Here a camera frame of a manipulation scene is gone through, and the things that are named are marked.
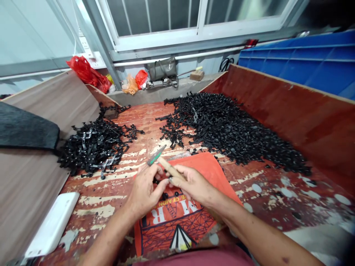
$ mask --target wooden board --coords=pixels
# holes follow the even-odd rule
[[[228,71],[222,72],[221,75],[209,83],[199,92],[208,92],[208,93],[221,93],[224,84],[228,78]]]
[[[254,118],[355,194],[354,101],[236,65],[218,92],[244,103]]]
[[[101,90],[95,88],[94,86],[90,84],[85,84],[85,86],[88,88],[88,90],[91,92],[91,94],[95,97],[95,99],[98,102],[102,102],[102,106],[104,107],[110,107],[110,106],[115,106],[115,103],[118,104],[119,107],[122,107],[118,102],[115,100],[112,100],[109,96],[107,96],[105,93],[103,93]]]
[[[95,120],[98,102],[73,71],[60,74],[4,100],[56,123],[61,137],[72,125]],[[0,264],[26,251],[68,177],[48,151],[0,150]]]
[[[77,238],[70,244],[66,252],[59,245],[54,252],[41,258],[39,265],[77,265],[80,258],[97,239],[111,216],[122,208],[132,189],[133,176],[139,166],[143,165],[154,152],[163,145],[167,145],[162,153],[166,160],[171,159],[190,149],[197,152],[207,152],[206,147],[200,144],[189,145],[191,139],[184,137],[184,148],[176,146],[174,150],[169,147],[170,140],[162,139],[159,129],[166,121],[155,120],[157,117],[166,116],[174,112],[172,104],[164,105],[163,102],[133,106],[131,109],[120,113],[118,119],[113,120],[122,126],[130,122],[137,129],[144,130],[145,134],[137,135],[137,140],[129,144],[129,150],[123,155],[121,162],[116,165],[114,173],[105,174],[105,180],[96,172],[93,177],[81,178],[80,174],[69,177],[65,183],[63,192],[79,192],[80,198],[70,217],[65,234],[79,231]],[[194,134],[194,129],[189,128],[185,133]],[[317,186],[309,186],[309,183],[293,172],[284,172],[282,169],[265,168],[271,162],[253,161],[244,167],[231,162],[228,157],[213,153],[219,159],[221,167],[230,185],[239,196],[240,200],[249,210],[269,225],[282,231],[290,231],[300,227],[317,226],[321,224],[340,224],[349,222],[349,212],[355,212],[355,199],[343,188],[329,180],[317,167],[313,169],[311,177]],[[260,193],[253,190],[252,185],[261,187]],[[287,188],[294,195],[286,197],[281,194],[281,188]],[[339,202],[335,195],[346,197],[350,205]],[[209,235],[205,241],[199,243],[199,247],[214,247],[209,241]],[[228,228],[217,232],[219,245],[235,243],[238,239],[231,236]],[[171,251],[147,253],[144,259],[157,259],[169,255]],[[135,239],[133,230],[125,237],[122,248],[118,252],[119,261],[127,265],[140,260],[136,256]]]

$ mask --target small wooden block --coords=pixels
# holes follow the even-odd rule
[[[104,115],[104,118],[108,120],[116,119],[117,117],[118,117],[117,110],[107,110]]]
[[[193,71],[190,74],[190,79],[196,80],[196,81],[201,81],[203,76],[204,76],[204,71]]]

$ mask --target electrical outlet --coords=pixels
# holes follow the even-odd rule
[[[80,56],[82,55],[88,60],[90,66],[93,69],[106,68],[106,65],[104,63],[104,60],[101,57],[100,52],[94,52],[93,57],[91,58],[88,56],[88,54],[80,54]]]
[[[79,39],[84,49],[90,49],[89,44],[85,37],[79,37]]]

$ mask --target red plastic bag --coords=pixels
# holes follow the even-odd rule
[[[144,70],[140,70],[138,74],[136,75],[136,83],[138,85],[138,89],[142,89],[142,85],[145,83],[147,80],[148,73],[145,72]]]
[[[83,56],[78,57],[75,55],[70,61],[67,61],[67,64],[85,84],[91,84],[103,93],[107,93],[112,85],[108,78],[93,69]]]

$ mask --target white pipe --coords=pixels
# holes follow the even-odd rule
[[[27,74],[21,74],[21,75],[13,75],[13,76],[5,76],[5,77],[0,77],[0,81],[7,80],[7,79],[13,79],[13,78],[14,79],[16,79],[16,78],[25,78],[25,77],[28,77],[28,76],[39,76],[39,75],[52,74],[52,73],[58,73],[58,72],[66,72],[68,70],[70,70],[70,68],[55,69],[55,70],[48,70],[48,71],[27,73]]]
[[[256,46],[271,44],[274,42],[279,42],[279,41],[284,41],[284,40],[287,40],[287,39],[262,42],[262,43],[257,44]],[[181,56],[176,56],[175,59],[176,60],[183,60],[183,59],[190,59],[190,58],[196,58],[196,57],[205,57],[205,56],[209,56],[209,55],[223,54],[225,52],[233,52],[233,51],[237,51],[237,50],[242,50],[243,48],[244,48],[244,46],[239,46],[239,47],[227,48],[227,49],[222,49],[222,50],[203,52],[203,53],[199,53],[199,54],[181,55]],[[131,65],[144,65],[144,64],[154,63],[155,61],[164,60],[164,59],[168,59],[168,58],[169,57],[164,57],[164,58],[160,58],[160,59],[133,61],[133,62],[114,63],[114,66],[123,67],[123,66],[131,66]]]

